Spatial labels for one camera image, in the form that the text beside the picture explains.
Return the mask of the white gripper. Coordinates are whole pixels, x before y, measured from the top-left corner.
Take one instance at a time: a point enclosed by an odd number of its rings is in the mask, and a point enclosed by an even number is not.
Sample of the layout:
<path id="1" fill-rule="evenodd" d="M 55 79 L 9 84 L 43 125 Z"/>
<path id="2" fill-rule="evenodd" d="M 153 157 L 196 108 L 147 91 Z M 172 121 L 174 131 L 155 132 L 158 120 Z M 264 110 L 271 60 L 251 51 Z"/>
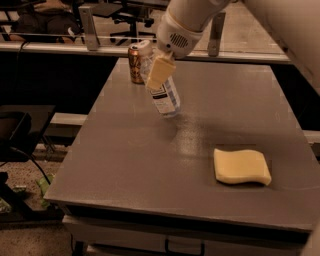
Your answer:
<path id="1" fill-rule="evenodd" d="M 163 52 L 172 52 L 175 58 L 189 55 L 203 34 L 203 25 L 192 20 L 189 13 L 167 9 L 157 30 L 157 47 Z M 147 87 L 158 90 L 176 69 L 171 55 L 155 57 L 147 78 Z"/>

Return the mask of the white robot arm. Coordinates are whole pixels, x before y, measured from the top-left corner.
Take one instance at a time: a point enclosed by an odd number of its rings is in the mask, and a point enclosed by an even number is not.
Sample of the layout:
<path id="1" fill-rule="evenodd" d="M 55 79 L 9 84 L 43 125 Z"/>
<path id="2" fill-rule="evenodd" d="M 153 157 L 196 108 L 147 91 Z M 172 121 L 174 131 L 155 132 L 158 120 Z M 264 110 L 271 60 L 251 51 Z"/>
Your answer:
<path id="1" fill-rule="evenodd" d="M 320 0 L 241 0 L 295 67 L 320 94 Z M 147 87 L 158 89 L 189 55 L 208 23 L 231 0 L 170 0 L 156 33 Z"/>

